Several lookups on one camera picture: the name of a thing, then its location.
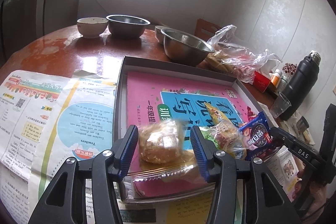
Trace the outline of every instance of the round table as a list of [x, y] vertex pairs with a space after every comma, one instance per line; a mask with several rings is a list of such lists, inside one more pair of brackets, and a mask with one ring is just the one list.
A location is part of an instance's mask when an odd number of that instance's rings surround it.
[[[52, 32], [15, 52], [0, 69], [0, 83], [15, 70], [28, 70], [49, 75], [71, 77], [77, 69], [117, 80], [124, 56], [170, 62], [154, 31], [145, 30], [136, 40], [114, 38], [105, 30], [99, 38], [86, 39], [77, 26]], [[197, 67], [210, 69], [205, 62]], [[254, 98], [270, 107], [274, 98], [245, 84]]]

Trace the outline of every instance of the qr code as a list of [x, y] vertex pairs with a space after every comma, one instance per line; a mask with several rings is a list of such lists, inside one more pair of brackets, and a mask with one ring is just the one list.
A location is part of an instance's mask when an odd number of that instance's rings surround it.
[[18, 101], [17, 101], [17, 103], [16, 103], [16, 107], [18, 107], [18, 108], [21, 108], [22, 106], [23, 106], [23, 104], [25, 103], [25, 99], [22, 99], [22, 98], [20, 98]]

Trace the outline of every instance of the black thermos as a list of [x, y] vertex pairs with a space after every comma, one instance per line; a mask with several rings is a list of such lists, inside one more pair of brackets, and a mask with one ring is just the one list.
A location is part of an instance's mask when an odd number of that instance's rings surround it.
[[280, 115], [283, 121], [287, 121], [293, 115], [316, 83], [320, 61], [320, 55], [311, 51], [297, 66], [292, 79], [282, 91], [291, 102], [291, 106]]

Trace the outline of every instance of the yellow snack wrapper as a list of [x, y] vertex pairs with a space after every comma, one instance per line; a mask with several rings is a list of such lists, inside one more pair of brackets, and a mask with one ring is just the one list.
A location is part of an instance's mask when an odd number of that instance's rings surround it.
[[219, 124], [219, 122], [222, 120], [230, 121], [228, 117], [223, 112], [221, 112], [217, 107], [214, 107], [210, 105], [209, 103], [204, 103], [204, 105], [207, 107], [214, 125]]

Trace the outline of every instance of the stainless steel bowl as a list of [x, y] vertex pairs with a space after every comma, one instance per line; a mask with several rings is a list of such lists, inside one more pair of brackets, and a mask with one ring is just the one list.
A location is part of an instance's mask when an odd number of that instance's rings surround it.
[[109, 31], [115, 37], [124, 39], [136, 39], [142, 36], [147, 25], [151, 23], [140, 17], [125, 15], [110, 15], [106, 19], [109, 21]]
[[163, 28], [167, 28], [167, 27], [165, 27], [165, 26], [155, 26], [155, 37], [156, 37], [157, 41], [162, 45], [163, 45], [163, 38], [165, 37], [161, 32], [161, 30]]
[[183, 65], [196, 66], [201, 63], [209, 53], [215, 52], [213, 47], [202, 39], [186, 32], [164, 28], [163, 46], [166, 55], [174, 62]]

